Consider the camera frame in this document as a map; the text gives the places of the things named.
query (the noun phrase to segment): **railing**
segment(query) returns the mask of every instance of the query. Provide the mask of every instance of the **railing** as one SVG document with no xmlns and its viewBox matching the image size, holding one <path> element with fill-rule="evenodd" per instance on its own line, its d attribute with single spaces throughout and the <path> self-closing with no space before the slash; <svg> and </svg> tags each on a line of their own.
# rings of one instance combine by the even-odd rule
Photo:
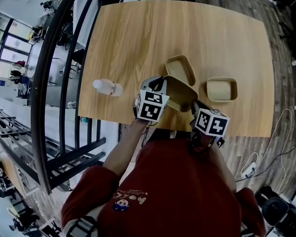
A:
<svg viewBox="0 0 296 237">
<path fill-rule="evenodd" d="M 56 48 L 56 44 L 62 30 L 62 26 L 65 23 L 66 15 L 69 13 L 74 0 L 62 0 L 61 4 L 57 8 L 53 20 L 49 26 L 49 30 L 46 33 L 45 40 L 43 42 L 41 52 L 37 61 L 35 79 L 32 86 L 32 107 L 31 107 L 31 137 L 32 148 L 35 159 L 36 173 L 40 188 L 47 194 L 51 193 L 51 190 L 61 185 L 66 180 L 75 176 L 85 168 L 97 164 L 99 158 L 103 157 L 105 153 L 99 153 L 97 155 L 89 154 L 89 152 L 106 142 L 105 138 L 100 138 L 101 121 L 97 120 L 96 141 L 92 142 L 92 119 L 88 119 L 87 123 L 87 145 L 80 147 L 80 117 L 78 116 L 80 87 L 82 81 L 83 67 L 90 42 L 91 34 L 100 11 L 100 8 L 104 4 L 119 2 L 120 0 L 99 0 L 98 11 L 93 21 L 91 32 L 89 33 L 86 49 L 84 52 L 83 61 L 81 64 L 81 71 L 78 82 L 78 93 L 76 98 L 76 110 L 75 110 L 75 127 L 74 127 L 74 144 L 75 147 L 71 148 L 66 145 L 65 141 L 65 113 L 66 113 L 66 95 L 67 87 L 72 63 L 72 56 L 74 53 L 75 45 L 78 39 L 81 26 L 83 24 L 86 13 L 92 0 L 88 0 L 81 16 L 78 20 L 77 26 L 72 37 L 72 42 L 69 48 L 66 65 L 63 72 L 63 81 L 60 98 L 60 111 L 59 111 L 59 154 L 51 159 L 47 155 L 46 136 L 45 136 L 45 101 L 48 84 L 49 70 L 53 58 L 53 53 Z"/>
</svg>

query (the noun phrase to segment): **red shirt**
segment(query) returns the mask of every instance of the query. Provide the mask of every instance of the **red shirt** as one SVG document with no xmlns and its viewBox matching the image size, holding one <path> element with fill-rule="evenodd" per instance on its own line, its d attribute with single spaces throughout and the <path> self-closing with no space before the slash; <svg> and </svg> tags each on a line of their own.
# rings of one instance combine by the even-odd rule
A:
<svg viewBox="0 0 296 237">
<path fill-rule="evenodd" d="M 112 171 L 88 168 L 63 206 L 62 226 L 107 203 L 97 220 L 99 236 L 237 237 L 241 222 L 265 236 L 253 192 L 233 194 L 216 167 L 188 148 L 187 139 L 147 143 L 120 186 Z"/>
</svg>

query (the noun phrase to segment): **plastic bottle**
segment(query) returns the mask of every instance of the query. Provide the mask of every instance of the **plastic bottle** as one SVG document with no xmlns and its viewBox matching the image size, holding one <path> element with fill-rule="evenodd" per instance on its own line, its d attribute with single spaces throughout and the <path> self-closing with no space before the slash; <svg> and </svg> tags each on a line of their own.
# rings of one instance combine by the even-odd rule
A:
<svg viewBox="0 0 296 237">
<path fill-rule="evenodd" d="M 99 93 L 118 97 L 123 93 L 122 85 L 115 83 L 108 79 L 95 80 L 93 87 L 97 89 Z"/>
</svg>

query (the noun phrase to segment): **wooden floor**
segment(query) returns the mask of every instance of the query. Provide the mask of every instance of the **wooden floor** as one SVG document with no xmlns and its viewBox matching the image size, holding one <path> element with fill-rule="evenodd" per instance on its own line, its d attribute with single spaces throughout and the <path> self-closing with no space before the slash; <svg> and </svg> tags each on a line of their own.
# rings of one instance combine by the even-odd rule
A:
<svg viewBox="0 0 296 237">
<path fill-rule="evenodd" d="M 296 143 L 296 111 L 293 111 L 296 105 L 296 67 L 291 66 L 292 56 L 287 44 L 279 38 L 282 30 L 278 22 L 284 21 L 288 24 L 289 12 L 279 10 L 268 0 L 197 0 L 231 9 L 245 15 L 261 20 L 266 27 L 270 47 L 272 51 L 275 83 L 275 106 L 273 129 L 282 110 L 289 108 L 292 110 L 292 130 L 289 140 L 285 147 L 285 152 L 291 149 Z M 265 156 L 257 173 L 263 171 L 274 157 L 282 150 L 290 127 L 290 119 L 287 112 L 283 114 L 282 121 L 274 135 L 273 142 Z M 270 138 L 250 138 L 250 137 L 227 137 L 226 143 L 222 148 L 223 156 L 236 180 L 241 179 L 240 170 L 246 163 L 251 152 L 256 151 L 259 158 L 263 156 Z M 271 185 L 275 191 L 283 191 L 287 197 L 291 197 L 296 190 L 296 149 L 288 155 L 283 156 L 283 164 L 286 168 L 287 177 L 284 185 L 280 184 L 284 177 L 284 171 L 278 158 L 270 169 L 257 178 L 238 182 L 238 188 L 249 187 L 257 191 L 259 187 Z M 59 222 L 60 209 L 68 193 L 61 193 L 54 189 L 53 194 L 46 196 L 42 192 L 37 192 L 27 198 L 27 202 L 36 210 L 40 210 L 46 218 L 55 216 Z"/>
</svg>

